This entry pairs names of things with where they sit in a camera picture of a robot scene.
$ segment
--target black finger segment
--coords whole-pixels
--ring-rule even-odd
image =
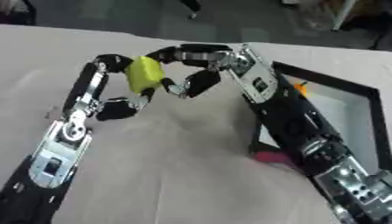
[[[96,57],[98,61],[105,63],[110,73],[124,73],[133,60],[120,54],[102,54]]]
[[[221,81],[218,72],[202,70],[186,78],[191,86],[187,90],[187,95],[191,98],[206,92],[209,88]]]
[[[103,110],[96,115],[100,122],[107,120],[123,119],[134,116],[137,113],[135,108],[131,108],[127,98],[118,97],[105,102]]]

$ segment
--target white table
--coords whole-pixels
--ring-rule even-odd
[[[0,184],[35,150],[82,66],[96,55],[146,54],[178,41],[129,34],[0,26]],[[265,58],[381,90],[392,125],[392,54],[254,43]],[[180,64],[167,76],[195,69]],[[127,94],[114,75],[103,97]],[[94,140],[54,218],[59,223],[334,223],[305,178],[244,156],[254,117],[237,86],[224,79],[181,101],[160,90],[132,119],[91,121]]]

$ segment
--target yellow cube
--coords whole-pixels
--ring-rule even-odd
[[[140,94],[146,88],[158,88],[165,74],[159,62],[149,57],[137,57],[125,69],[129,89]]]

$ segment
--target robotic arm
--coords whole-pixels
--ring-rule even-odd
[[[159,62],[180,61],[202,70],[181,84],[163,77]],[[127,74],[139,93],[100,101],[109,73]],[[219,83],[228,72],[272,138],[326,198],[345,224],[389,223],[392,175],[370,176],[344,145],[340,134],[280,73],[248,45],[234,52],[226,45],[181,45],[135,61],[121,55],[98,56],[86,64],[36,151],[15,170],[0,192],[0,223],[49,224],[60,208],[83,153],[92,140],[87,118],[99,121],[133,116],[151,101],[160,85],[180,98],[193,98]]]
[[[167,92],[194,97],[228,71],[271,137],[329,202],[341,223],[389,223],[392,175],[369,175],[322,114],[248,45],[233,52],[224,45],[182,45],[154,52],[152,58],[204,67],[176,85],[163,79]]]

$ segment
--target silver metal part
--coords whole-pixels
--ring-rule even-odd
[[[140,96],[135,101],[128,100],[129,107],[137,111],[145,108],[145,106],[147,106],[148,103],[149,103],[149,98],[147,96]]]
[[[100,62],[97,67],[86,93],[76,100],[70,110],[71,115],[54,121],[32,154],[29,176],[38,186],[61,186],[74,174],[74,168],[91,143],[91,131],[84,122],[100,107],[94,95],[106,73],[105,64]]]
[[[243,45],[229,61],[231,63],[229,73],[253,103],[266,102],[277,91],[277,78],[274,71],[248,45]]]
[[[61,129],[63,137],[70,142],[81,140],[86,135],[86,127],[84,122],[87,115],[84,111],[75,110],[70,116],[68,122]]]
[[[172,95],[176,95],[181,99],[185,99],[187,97],[187,91],[191,86],[191,82],[189,80],[185,80],[181,85],[170,85],[169,93]]]
[[[358,161],[349,156],[314,179],[333,204],[335,197],[346,195],[373,221],[391,214],[392,176],[387,171],[369,176]],[[341,209],[334,209],[334,212],[338,212],[338,217],[345,216]]]
[[[311,142],[309,142],[307,145],[305,145],[302,148],[302,156],[304,158],[308,157],[312,153],[321,149],[326,143],[327,140],[323,137],[318,137],[317,139],[313,139]]]
[[[70,177],[70,171],[78,164],[92,140],[90,132],[87,132],[78,143],[63,141],[61,132],[65,125],[64,121],[54,121],[33,154],[29,175],[38,186],[60,186]]]
[[[336,217],[345,224],[357,224],[353,216],[341,205],[331,206],[333,213]]]

